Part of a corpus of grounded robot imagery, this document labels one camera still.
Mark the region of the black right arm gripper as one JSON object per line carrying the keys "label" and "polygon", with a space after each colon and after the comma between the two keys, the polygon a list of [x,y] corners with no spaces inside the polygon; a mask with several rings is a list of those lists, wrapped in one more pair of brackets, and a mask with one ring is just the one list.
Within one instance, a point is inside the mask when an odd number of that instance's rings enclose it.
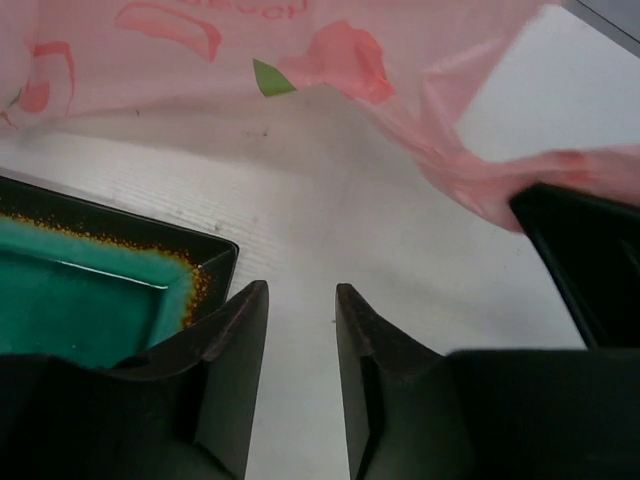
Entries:
{"label": "black right arm gripper", "polygon": [[509,206],[585,345],[639,346],[639,207],[533,185]]}

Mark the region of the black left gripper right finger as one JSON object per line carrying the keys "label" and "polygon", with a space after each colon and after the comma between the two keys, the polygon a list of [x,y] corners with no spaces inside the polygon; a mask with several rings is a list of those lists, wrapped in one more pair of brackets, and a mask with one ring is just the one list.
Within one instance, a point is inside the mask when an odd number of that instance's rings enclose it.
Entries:
{"label": "black left gripper right finger", "polygon": [[336,289],[354,479],[635,479],[635,350],[439,354]]}

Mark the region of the pink plastic bag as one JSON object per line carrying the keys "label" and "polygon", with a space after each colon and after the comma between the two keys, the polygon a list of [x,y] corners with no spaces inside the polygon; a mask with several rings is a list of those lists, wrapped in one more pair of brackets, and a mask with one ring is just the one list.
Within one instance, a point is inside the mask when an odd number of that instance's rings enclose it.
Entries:
{"label": "pink plastic bag", "polygon": [[204,107],[326,85],[408,149],[425,178],[509,230],[542,182],[639,199],[639,149],[488,163],[456,124],[539,1],[5,1],[1,131],[145,107]]}

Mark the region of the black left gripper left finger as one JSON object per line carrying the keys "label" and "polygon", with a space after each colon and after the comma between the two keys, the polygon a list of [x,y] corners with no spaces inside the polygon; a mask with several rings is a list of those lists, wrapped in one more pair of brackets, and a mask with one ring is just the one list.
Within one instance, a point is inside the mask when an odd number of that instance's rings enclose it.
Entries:
{"label": "black left gripper left finger", "polygon": [[241,479],[266,339],[257,280],[112,368],[1,359],[5,479]]}

